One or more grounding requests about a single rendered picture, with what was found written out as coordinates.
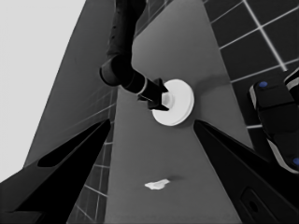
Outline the large thick white disc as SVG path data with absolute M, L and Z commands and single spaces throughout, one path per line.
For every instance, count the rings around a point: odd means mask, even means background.
M 162 105 L 167 108 L 167 111 L 153 109 L 152 115 L 162 125 L 179 125 L 192 112 L 194 105 L 192 88 L 181 79 L 168 80 L 164 86 L 167 92 L 162 94 Z

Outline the small thin T-shaped piece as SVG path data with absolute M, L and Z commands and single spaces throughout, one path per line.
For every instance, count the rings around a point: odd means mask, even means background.
M 146 187 L 151 190 L 160 190 L 164 189 L 170 181 L 168 179 L 162 179 L 159 181 L 149 182 L 146 184 Z

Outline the dark robot body block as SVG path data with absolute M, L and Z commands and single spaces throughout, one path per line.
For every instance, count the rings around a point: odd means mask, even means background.
M 257 81 L 248 96 L 277 163 L 299 175 L 299 67 L 284 78 Z

